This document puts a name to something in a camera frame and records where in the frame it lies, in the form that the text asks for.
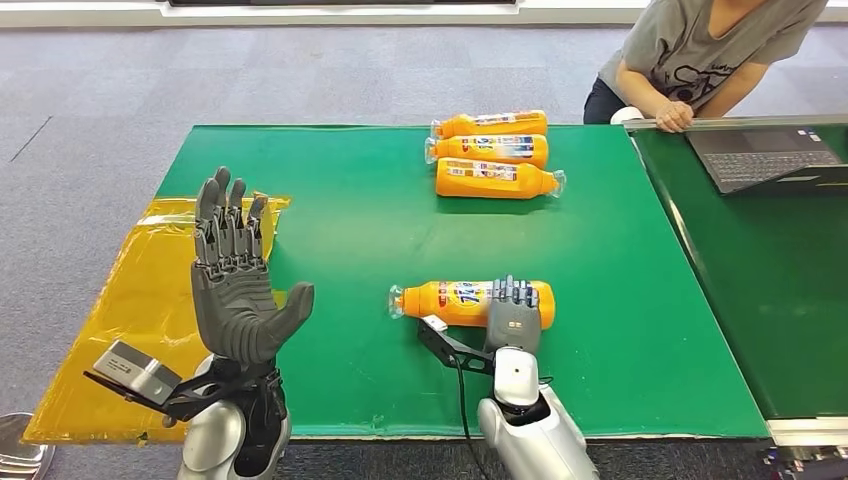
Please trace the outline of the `person's right hand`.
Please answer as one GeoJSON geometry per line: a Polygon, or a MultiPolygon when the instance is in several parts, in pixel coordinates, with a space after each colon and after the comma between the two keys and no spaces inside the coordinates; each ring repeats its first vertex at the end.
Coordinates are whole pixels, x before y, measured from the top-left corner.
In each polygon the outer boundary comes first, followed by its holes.
{"type": "Polygon", "coordinates": [[[654,114],[655,125],[668,133],[680,133],[693,125],[694,110],[685,102],[665,101],[654,114]]]}

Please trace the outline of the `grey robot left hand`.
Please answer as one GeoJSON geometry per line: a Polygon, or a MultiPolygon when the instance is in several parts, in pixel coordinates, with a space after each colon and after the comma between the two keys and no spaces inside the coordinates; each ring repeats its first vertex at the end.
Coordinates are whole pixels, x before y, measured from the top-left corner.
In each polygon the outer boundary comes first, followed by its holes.
{"type": "Polygon", "coordinates": [[[193,305],[207,350],[243,365],[276,359],[314,308],[315,286],[293,285],[278,306],[264,258],[262,214],[267,199],[243,208],[246,183],[221,166],[208,178],[195,205],[191,265],[193,305]]]}

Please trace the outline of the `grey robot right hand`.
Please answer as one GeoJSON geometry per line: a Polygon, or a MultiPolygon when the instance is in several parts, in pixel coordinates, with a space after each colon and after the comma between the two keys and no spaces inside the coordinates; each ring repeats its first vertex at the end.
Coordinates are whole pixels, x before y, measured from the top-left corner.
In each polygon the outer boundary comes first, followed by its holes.
{"type": "Polygon", "coordinates": [[[487,306],[484,352],[515,347],[538,351],[542,321],[539,292],[527,280],[512,275],[496,279],[487,306]]]}

